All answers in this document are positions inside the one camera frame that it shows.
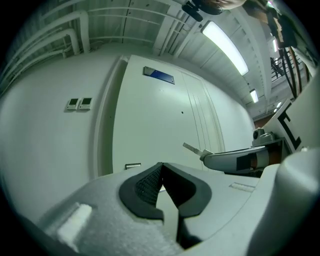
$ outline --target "gray surface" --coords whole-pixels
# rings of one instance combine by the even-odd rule
[[[211,199],[199,216],[185,219],[186,227],[191,235],[206,240],[225,224],[227,224],[247,202],[251,192],[230,187],[233,183],[239,183],[255,187],[259,178],[237,175],[221,175],[171,163],[172,166],[183,170],[203,181],[211,188]]]
[[[297,231],[319,198],[319,156],[320,148],[314,148],[290,155],[281,164],[248,255],[265,255],[266,252],[273,255]]]
[[[252,235],[267,207],[278,167],[274,164],[265,168],[255,190],[239,211],[205,241],[186,250],[183,256],[247,255]]]
[[[119,174],[98,178],[67,198],[46,214],[40,227],[51,237],[75,203],[93,207],[86,228],[77,239],[80,253],[91,256],[176,255],[182,248],[165,232],[161,220],[137,218],[119,199],[118,191],[124,180],[145,168],[136,167]]]

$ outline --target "ceiling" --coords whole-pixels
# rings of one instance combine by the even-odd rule
[[[2,64],[1,72],[17,50],[40,29],[60,17],[84,10],[89,16],[88,30],[91,47],[94,44],[111,42],[135,44],[152,48],[155,55],[169,54],[172,58],[184,59],[218,78],[232,90],[248,108],[252,118],[270,112],[272,110],[270,106],[276,104],[278,98],[275,97],[277,96],[275,91],[272,94],[275,83],[272,83],[270,65],[272,50],[269,45],[268,27],[249,17],[242,7],[231,11],[226,10],[217,16],[202,13],[203,22],[195,22],[193,18],[181,11],[181,3],[184,2],[186,1],[49,0],[21,28],[7,52],[6,62]],[[214,21],[230,37],[248,65],[247,74],[241,76],[229,58],[201,33],[201,26],[207,21]],[[49,30],[37,41],[41,42],[44,38],[68,28],[76,31],[81,49],[79,19]],[[68,36],[58,39],[28,56],[20,66],[37,60],[36,58],[39,59],[45,53],[65,49],[69,45],[71,41]],[[5,74],[25,53],[24,50],[17,56]],[[18,71],[19,67],[12,74],[7,74],[7,80],[12,80]],[[257,91],[259,97],[259,102],[255,104],[250,96],[252,89]],[[281,97],[290,97],[290,95],[285,96],[283,92],[282,94]]]

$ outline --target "black plastic part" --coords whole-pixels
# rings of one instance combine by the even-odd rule
[[[282,125],[283,129],[285,130],[286,134],[288,134],[289,139],[294,147],[294,149],[296,150],[300,144],[301,144],[301,138],[298,137],[297,139],[295,139],[295,137],[293,136],[291,130],[289,129],[288,125],[285,122],[285,119],[290,122],[290,118],[287,115],[287,110],[288,108],[291,106],[291,103],[288,104],[288,106],[286,107],[286,109],[280,114],[280,116],[278,117],[278,121],[280,122],[280,124]]]
[[[182,218],[199,215],[211,199],[207,183],[168,163],[163,164],[162,181]]]
[[[253,132],[253,139],[256,140],[257,138],[258,138],[258,131],[255,130],[255,131]]]
[[[188,249],[200,242],[202,240],[195,236],[191,235],[186,227],[185,220],[179,215],[178,219],[178,230],[176,234],[176,241],[179,245],[182,246],[183,249]]]
[[[285,56],[283,54],[283,50],[281,50],[281,51],[279,50],[279,52],[280,52],[280,55],[281,55],[282,68],[283,68],[283,70],[286,70],[286,62],[285,62]],[[295,91],[294,91],[293,86],[292,86],[292,84],[290,82],[290,79],[288,77],[287,72],[284,72],[284,75],[285,75],[285,79],[287,80],[287,82],[289,84],[289,87],[290,87],[290,90],[292,92],[293,97],[296,98]]]
[[[199,8],[201,11],[210,15],[219,15],[224,11],[219,4],[214,3],[213,1],[192,0],[192,2],[196,8]]]
[[[251,155],[252,154],[247,154],[244,156],[240,156],[236,158],[236,170],[245,170],[245,169],[250,169],[251,167]]]
[[[288,69],[289,69],[289,73],[290,73],[290,76],[291,76],[291,81],[292,81],[292,95],[294,96],[294,98],[296,99],[297,98],[297,85],[296,85],[296,79],[295,79],[295,74],[294,74],[294,71],[292,69],[292,66],[291,66],[291,62],[290,62],[290,59],[289,59],[289,56],[288,56],[288,53],[287,53],[287,50],[286,49],[283,49],[283,56],[285,58],[285,61],[286,61],[286,64],[288,66]]]
[[[162,210],[156,208],[158,194],[162,186],[159,162],[153,167],[128,178],[119,189],[122,203],[136,216],[145,219],[164,220]]]
[[[211,188],[203,180],[168,163],[159,162],[128,178],[120,186],[119,197],[136,216],[164,220],[163,212],[156,208],[162,184],[179,211],[176,241],[184,249],[201,242],[198,237],[190,235],[184,219],[201,214],[211,199]]]
[[[295,36],[295,29],[290,21],[290,19],[286,15],[278,15],[277,17],[278,23],[281,26],[281,33],[282,33],[282,39],[283,42],[279,43],[279,48],[285,48],[287,47],[294,47],[297,48],[297,39]]]
[[[202,22],[204,18],[198,13],[199,9],[192,5],[189,1],[182,6],[182,10],[194,18],[197,22]]]

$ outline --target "ceiling beam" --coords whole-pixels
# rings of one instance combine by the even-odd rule
[[[176,6],[170,6],[168,11],[166,12],[166,14],[172,16],[172,17],[176,17],[178,12],[179,12],[180,8],[176,7]],[[175,21],[170,18],[170,17],[164,17],[163,22],[161,24],[161,27],[159,29],[158,35],[156,36],[155,42],[153,44],[153,54],[154,55],[159,55],[162,46],[164,45],[164,42],[166,40],[166,37],[169,33],[169,30],[171,28],[171,26],[173,25]]]
[[[197,29],[199,28],[199,26],[201,24],[206,24],[206,22],[209,19],[209,15],[207,15],[206,13],[201,13],[203,20],[201,22],[195,22],[193,24],[193,26],[191,27],[191,29],[188,31],[186,37],[183,39],[183,41],[180,43],[180,45],[176,48],[176,50],[174,51],[173,54],[173,58],[176,59],[179,57],[179,55],[181,54],[181,52],[183,51],[183,49],[186,47],[187,43],[190,41],[190,39],[194,36],[195,32],[197,31]]]
[[[230,11],[245,31],[256,54],[262,73],[264,96],[266,99],[265,109],[267,109],[271,96],[271,64],[268,43],[264,30],[259,20],[250,17],[242,7],[238,7]]]

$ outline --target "pipe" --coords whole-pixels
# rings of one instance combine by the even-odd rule
[[[60,4],[56,8],[53,8],[51,11],[48,11],[46,14],[42,15],[41,20],[48,18],[50,15],[66,8],[68,6],[73,6],[73,5],[75,5],[79,2],[83,2],[83,1],[85,1],[85,0],[71,0],[71,1],[65,2],[63,4]]]
[[[183,41],[181,42],[181,44],[178,46],[178,48],[175,50],[173,58],[176,59],[179,57],[179,55],[181,54],[181,52],[183,51],[183,49],[185,48],[185,46],[187,45],[187,43],[190,41],[191,37],[194,35],[194,33],[196,32],[196,30],[199,28],[200,24],[205,24],[207,21],[209,20],[209,16],[206,15],[203,17],[203,20],[201,22],[195,22],[193,24],[193,26],[191,27],[191,29],[189,30],[188,34],[185,36],[185,38],[183,39]]]
[[[9,86],[15,81],[15,79],[23,72],[25,71],[27,68],[29,68],[31,65],[33,65],[34,63],[41,61],[43,59],[46,59],[50,56],[54,56],[54,55],[58,55],[58,54],[62,54],[65,50],[56,50],[56,51],[51,51],[51,52],[47,52],[39,57],[34,58],[32,61],[28,62],[26,65],[23,66],[22,69],[19,70],[19,72],[12,78],[12,80],[10,81],[10,83],[7,85],[7,87],[2,91],[2,93],[0,94],[0,97],[6,92],[6,90],[9,88]]]
[[[59,33],[56,33],[55,35],[48,37],[47,39],[43,40],[42,42],[40,42],[39,44],[37,44],[35,47],[33,47],[32,49],[30,49],[25,55],[23,55],[23,57],[21,57],[14,65],[13,67],[6,73],[5,77],[3,78],[3,80],[6,80],[11,74],[12,72],[18,67],[19,64],[21,64],[26,58],[28,58],[30,55],[34,54],[36,51],[38,51],[39,49],[41,49],[42,47],[45,47],[48,44],[51,44],[54,41],[57,41],[65,36],[70,36],[71,39],[71,44],[72,44],[72,48],[73,48],[73,53],[75,55],[79,54],[80,50],[79,50],[79,43],[78,43],[78,39],[77,39],[77,34],[75,32],[75,30],[73,28],[68,28],[65,29],[64,31],[61,31]]]
[[[289,85],[289,87],[290,87],[290,89],[291,89],[291,92],[292,92],[293,97],[296,98],[295,91],[294,91],[294,89],[293,89],[293,86],[292,86],[292,84],[291,84],[291,82],[290,82],[290,80],[289,80],[288,74],[287,74],[287,72],[286,72],[286,62],[285,62],[285,57],[284,57],[284,55],[282,55],[281,60],[282,60],[282,67],[283,67],[283,70],[284,70],[285,79],[286,79],[287,82],[288,82],[288,85]]]
[[[127,19],[133,19],[133,20],[138,20],[138,21],[142,21],[142,22],[148,22],[151,24],[155,24],[160,26],[160,23],[148,20],[148,19],[143,19],[143,18],[136,18],[136,17],[132,17],[132,16],[126,16],[126,15],[115,15],[115,14],[95,14],[95,15],[90,15],[90,17],[120,17],[120,18],[127,18]]]
[[[26,42],[23,43],[23,45],[20,46],[20,48],[16,51],[16,53],[13,55],[11,60],[8,62],[8,64],[5,66],[5,68],[2,71],[2,74],[0,76],[0,80],[2,80],[2,77],[4,76],[5,72],[7,71],[8,67],[13,63],[13,61],[16,59],[16,57],[34,40],[36,40],[38,37],[46,33],[47,31],[60,26],[61,24],[67,23],[69,21],[80,19],[80,33],[81,33],[81,40],[82,40],[82,46],[84,53],[90,52],[90,42],[89,42],[89,16],[88,13],[84,10],[77,10],[72,13],[69,13],[61,18],[56,19],[55,21],[51,22],[44,28],[40,29],[37,33],[35,33],[33,36],[31,36]]]
[[[55,30],[52,30],[50,33],[46,34],[45,36],[39,38],[38,40],[34,41],[30,46],[28,46],[25,50],[22,51],[21,54],[25,54],[27,51],[29,51],[32,47],[34,47],[37,43],[41,42],[43,39],[47,38],[48,36],[58,32],[58,31],[61,31],[62,30],[62,27],[59,27]]]
[[[112,36],[114,36],[116,34],[116,32],[118,31],[118,29],[120,28],[120,23],[118,24],[118,26],[115,28],[115,30],[112,33]]]
[[[291,58],[292,58],[293,65],[294,65],[294,68],[295,68],[295,73],[296,73],[296,76],[298,78],[298,87],[299,87],[299,90],[298,90],[299,92],[297,92],[297,96],[298,96],[302,92],[302,83],[301,83],[301,75],[300,75],[299,63],[297,61],[297,57],[296,57],[295,52],[292,50],[292,47],[289,47],[289,53],[291,54]]]
[[[184,14],[184,13],[183,13],[182,11],[179,11],[176,17],[180,20],[181,17],[183,16],[183,14]],[[175,28],[177,27],[177,25],[178,25],[178,21],[175,20],[175,21],[173,22],[173,24],[172,24],[172,26],[171,26],[168,34],[166,35],[166,38],[165,38],[164,43],[163,43],[163,45],[162,45],[162,48],[161,48],[161,51],[160,51],[159,56],[162,56],[162,55],[164,54],[164,52],[165,52],[165,50],[166,50],[166,48],[167,48],[167,45],[168,45],[168,43],[169,43],[169,40],[170,40],[172,34],[174,33]]]
[[[162,12],[158,12],[158,11],[154,11],[154,10],[142,9],[142,8],[134,8],[134,7],[104,7],[104,8],[97,8],[97,9],[88,10],[88,13],[104,11],[104,10],[112,10],[112,9],[129,9],[129,10],[143,11],[143,12],[152,13],[152,14],[158,14],[158,15],[161,15],[161,16],[169,17],[169,18],[171,18],[171,19],[173,19],[175,21],[178,21],[181,24],[184,24],[184,25],[190,27],[189,24],[179,20],[176,17],[172,17],[171,15],[168,15],[168,14],[165,14],[165,13],[162,13]]]
[[[154,43],[154,41],[151,41],[151,40],[137,38],[137,37],[130,37],[130,36],[98,36],[98,37],[92,37],[90,39],[97,40],[97,39],[109,39],[109,38],[131,39],[131,40],[144,41],[144,42],[148,42],[148,43]]]

